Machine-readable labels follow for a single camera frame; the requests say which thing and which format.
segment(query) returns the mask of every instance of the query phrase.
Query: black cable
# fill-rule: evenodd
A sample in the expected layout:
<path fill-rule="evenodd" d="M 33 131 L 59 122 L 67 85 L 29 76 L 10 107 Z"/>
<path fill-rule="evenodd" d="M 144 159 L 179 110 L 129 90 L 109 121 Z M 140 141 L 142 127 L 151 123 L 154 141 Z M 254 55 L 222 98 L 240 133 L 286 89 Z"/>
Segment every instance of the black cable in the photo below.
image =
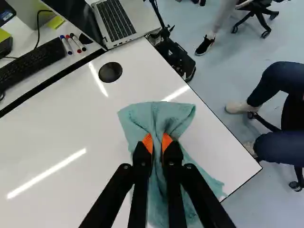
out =
<path fill-rule="evenodd" d="M 5 97 L 5 92 L 3 91 L 0 93 L 0 102 L 4 99 L 4 97 Z"/>
<path fill-rule="evenodd" d="M 39 10 L 39 11 L 37 12 L 38 40 L 37 40 L 37 43 L 36 43 L 34 49 L 36 49 L 36 48 L 38 47 L 38 44 L 39 44 L 39 41 L 40 41 L 39 14 L 40 14 L 41 12 L 52 12 L 52 11 L 51 11 L 51 10 L 47 10 L 47 9 L 42 9 L 42 10 Z"/>
<path fill-rule="evenodd" d="M 12 59 L 17 59 L 17 57 L 12 57 L 12 56 L 5 56 L 3 58 L 12 58 Z"/>

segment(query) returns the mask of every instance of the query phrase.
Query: office chair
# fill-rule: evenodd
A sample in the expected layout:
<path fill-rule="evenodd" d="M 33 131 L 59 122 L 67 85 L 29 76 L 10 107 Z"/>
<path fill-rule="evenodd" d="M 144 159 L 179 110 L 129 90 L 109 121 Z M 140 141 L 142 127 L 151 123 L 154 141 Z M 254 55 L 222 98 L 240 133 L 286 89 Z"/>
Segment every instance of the office chair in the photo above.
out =
<path fill-rule="evenodd" d="M 240 0 L 236 5 L 236 9 L 249 11 L 249 13 L 233 26 L 231 33 L 237 33 L 239 25 L 243 24 L 248 18 L 256 15 L 260 24 L 266 29 L 266 31 L 262 33 L 261 38 L 265 39 L 268 37 L 271 32 L 271 28 L 267 25 L 263 14 L 270 15 L 270 20 L 275 19 L 277 15 L 279 15 L 278 11 L 271 11 L 267 9 L 271 3 L 272 0 Z"/>
<path fill-rule="evenodd" d="M 284 103 L 281 130 L 264 120 L 258 113 L 248 112 L 249 119 L 256 119 L 262 125 L 273 132 L 278 131 L 304 131 L 304 101 L 298 97 L 289 95 Z M 294 166 L 294 171 L 298 182 L 293 181 L 289 183 L 289 187 L 296 192 L 300 192 L 304 188 L 303 167 Z"/>

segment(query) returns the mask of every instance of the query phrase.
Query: keyboard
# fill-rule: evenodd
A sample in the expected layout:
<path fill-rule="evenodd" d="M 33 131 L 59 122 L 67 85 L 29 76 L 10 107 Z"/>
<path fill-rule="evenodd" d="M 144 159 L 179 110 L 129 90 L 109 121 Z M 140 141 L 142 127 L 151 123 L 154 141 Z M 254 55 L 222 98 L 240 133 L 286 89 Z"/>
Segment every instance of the keyboard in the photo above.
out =
<path fill-rule="evenodd" d="M 97 8 L 112 42 L 136 33 L 119 0 L 103 1 Z"/>
<path fill-rule="evenodd" d="M 22 55 L 0 68 L 0 93 L 66 56 L 60 38 Z"/>

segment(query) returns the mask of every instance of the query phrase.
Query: blue jeans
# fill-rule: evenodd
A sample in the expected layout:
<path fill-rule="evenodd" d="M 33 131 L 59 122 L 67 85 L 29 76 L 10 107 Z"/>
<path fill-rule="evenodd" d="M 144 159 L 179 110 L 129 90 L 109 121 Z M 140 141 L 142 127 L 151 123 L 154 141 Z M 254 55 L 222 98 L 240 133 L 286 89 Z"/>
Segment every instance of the blue jeans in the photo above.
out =
<path fill-rule="evenodd" d="M 248 97 L 247 103 L 258 107 L 279 91 L 303 99 L 304 64 L 272 64 L 264 71 L 261 81 Z M 304 167 L 304 129 L 263 134 L 257 138 L 254 150 L 261 160 Z"/>

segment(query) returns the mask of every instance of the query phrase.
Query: light blue floor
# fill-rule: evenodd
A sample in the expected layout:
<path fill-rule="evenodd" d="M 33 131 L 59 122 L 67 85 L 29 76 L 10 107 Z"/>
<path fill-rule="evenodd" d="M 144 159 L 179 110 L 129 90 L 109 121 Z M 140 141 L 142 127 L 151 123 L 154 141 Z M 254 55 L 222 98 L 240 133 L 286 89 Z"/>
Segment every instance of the light blue floor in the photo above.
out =
<path fill-rule="evenodd" d="M 269 23 L 273 29 L 261 39 L 264 29 L 251 18 L 231 34 L 231 27 L 245 15 L 235 11 L 216 37 L 216 43 L 205 56 L 194 56 L 210 28 L 219 0 L 207 0 L 205 7 L 190 0 L 158 0 L 166 24 L 176 25 L 171 38 L 177 41 L 196 61 L 197 72 L 190 86 L 241 141 L 252 141 L 266 132 L 256 122 L 241 115 L 225 113 L 225 103 L 244 101 L 260 80 L 262 72 L 276 61 L 304 60 L 303 9 L 301 0 L 273 3 L 271 10 L 280 15 Z M 278 94 L 267 102 L 260 114 L 279 125 L 286 95 Z M 224 206 L 238 228 L 285 228 L 302 226 L 304 191 L 295 193 L 288 187 L 296 179 L 293 167 L 262 162 L 264 169 L 236 193 Z"/>

